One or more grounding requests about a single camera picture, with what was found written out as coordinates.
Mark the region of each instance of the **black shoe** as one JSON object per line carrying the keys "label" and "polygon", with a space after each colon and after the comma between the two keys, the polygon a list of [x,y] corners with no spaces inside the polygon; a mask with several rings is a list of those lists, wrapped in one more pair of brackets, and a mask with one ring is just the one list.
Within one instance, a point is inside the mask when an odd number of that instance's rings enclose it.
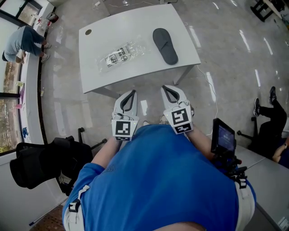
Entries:
{"label": "black shoe", "polygon": [[271,87],[271,90],[270,90],[270,97],[269,97],[269,103],[271,105],[273,105],[273,101],[277,99],[277,96],[276,96],[276,88],[273,86]]}
{"label": "black shoe", "polygon": [[258,98],[255,99],[254,106],[255,108],[253,114],[254,116],[258,117],[260,115],[260,103]]}

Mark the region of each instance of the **gray shirt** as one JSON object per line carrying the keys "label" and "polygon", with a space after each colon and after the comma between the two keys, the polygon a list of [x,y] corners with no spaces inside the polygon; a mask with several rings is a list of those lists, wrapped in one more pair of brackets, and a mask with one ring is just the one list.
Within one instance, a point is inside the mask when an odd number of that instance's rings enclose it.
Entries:
{"label": "gray shirt", "polygon": [[9,37],[5,50],[4,50],[5,58],[8,61],[11,61],[11,62],[16,61],[16,55],[18,51],[21,49],[21,42],[22,42],[24,29],[25,27],[19,28]]}

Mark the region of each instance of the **chair leg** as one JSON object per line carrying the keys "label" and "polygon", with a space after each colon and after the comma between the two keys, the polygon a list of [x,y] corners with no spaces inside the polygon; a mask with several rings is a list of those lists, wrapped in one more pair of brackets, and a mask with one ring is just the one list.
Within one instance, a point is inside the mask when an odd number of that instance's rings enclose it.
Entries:
{"label": "chair leg", "polygon": [[253,135],[253,138],[255,139],[258,136],[257,118],[256,117],[252,117],[251,121],[254,122],[254,135]]}
{"label": "chair leg", "polygon": [[240,130],[237,132],[237,135],[241,135],[241,136],[246,137],[247,139],[250,139],[250,140],[254,139],[252,136],[248,136],[248,135],[243,134]]}
{"label": "chair leg", "polygon": [[103,139],[102,142],[100,142],[100,143],[92,146],[92,147],[91,147],[91,150],[95,149],[95,148],[98,147],[99,145],[102,145],[103,143],[106,143],[106,142],[107,142],[107,139]]}
{"label": "chair leg", "polygon": [[84,128],[78,128],[78,140],[80,143],[83,143],[81,133],[84,132]]}
{"label": "chair leg", "polygon": [[240,130],[237,132],[237,135],[241,135],[241,136],[246,137],[247,139],[250,139],[250,140],[253,141],[258,136],[257,118],[256,117],[252,117],[251,121],[254,122],[254,135],[253,135],[253,137],[243,134]]}

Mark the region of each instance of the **tiled floor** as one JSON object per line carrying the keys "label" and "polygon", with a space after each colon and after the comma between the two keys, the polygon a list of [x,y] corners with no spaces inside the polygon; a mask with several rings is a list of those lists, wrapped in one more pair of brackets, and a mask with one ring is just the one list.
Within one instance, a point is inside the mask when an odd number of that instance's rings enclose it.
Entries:
{"label": "tiled floor", "polygon": [[[112,14],[148,6],[141,0],[106,0]],[[158,4],[158,0],[148,0]],[[178,0],[173,4],[181,19],[188,23],[201,59],[200,69],[211,76],[218,98],[218,117],[235,131],[253,133],[250,120],[253,101],[259,97],[263,106],[269,106],[269,89],[276,86],[277,97],[288,111],[289,89],[289,31],[275,15],[265,23],[250,10],[254,0]],[[104,18],[101,9],[93,10],[93,0],[69,0],[56,9],[60,19],[48,33],[53,47],[51,58],[42,67],[42,97],[44,125],[48,142],[55,137],[73,135],[77,128],[86,129],[87,144],[95,144],[112,134],[111,113],[115,100],[96,93],[82,93],[78,31]],[[134,88],[139,95],[138,116],[157,123],[164,107],[160,94],[163,84],[172,84],[182,69],[148,74],[110,88],[124,93]],[[195,109],[194,123],[205,134],[211,132],[216,114],[214,97],[202,73],[193,69],[179,84]],[[140,101],[146,100],[148,109],[143,113]],[[259,125],[266,121],[259,117]],[[237,144],[248,145],[248,140],[237,136]]]}

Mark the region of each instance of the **buckle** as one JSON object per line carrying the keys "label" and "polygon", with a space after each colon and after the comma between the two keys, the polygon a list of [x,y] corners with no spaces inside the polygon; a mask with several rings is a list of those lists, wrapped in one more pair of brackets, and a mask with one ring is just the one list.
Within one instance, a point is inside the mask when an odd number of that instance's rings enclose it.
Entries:
{"label": "buckle", "polygon": [[237,178],[236,178],[236,182],[239,183],[240,189],[245,189],[245,188],[247,187],[246,178],[247,178],[247,177],[245,177],[245,178],[238,178],[238,177],[237,177]]}
{"label": "buckle", "polygon": [[76,199],[69,204],[68,211],[73,212],[73,213],[78,213],[79,206],[80,206],[80,200]]}

